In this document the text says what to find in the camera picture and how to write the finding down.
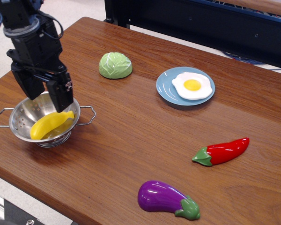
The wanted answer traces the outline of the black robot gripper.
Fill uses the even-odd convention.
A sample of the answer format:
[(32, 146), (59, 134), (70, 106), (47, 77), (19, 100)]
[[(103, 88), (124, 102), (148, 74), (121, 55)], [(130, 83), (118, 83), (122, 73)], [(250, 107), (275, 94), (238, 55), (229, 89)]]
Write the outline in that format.
[(25, 95), (34, 100), (45, 91), (57, 112), (69, 107), (73, 85), (66, 66), (60, 61), (61, 35), (56, 30), (7, 30), (14, 49), (7, 52), (12, 59), (12, 73)]

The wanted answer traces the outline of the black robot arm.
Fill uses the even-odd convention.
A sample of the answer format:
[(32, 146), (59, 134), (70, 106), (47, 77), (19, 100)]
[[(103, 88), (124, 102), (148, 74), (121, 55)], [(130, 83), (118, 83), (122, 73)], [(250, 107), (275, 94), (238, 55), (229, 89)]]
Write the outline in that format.
[(56, 31), (56, 19), (40, 11), (42, 4), (42, 0), (0, 0), (0, 26), (14, 45), (7, 56), (23, 92), (34, 100), (47, 90), (61, 112), (74, 101), (73, 85), (59, 60), (63, 35)]

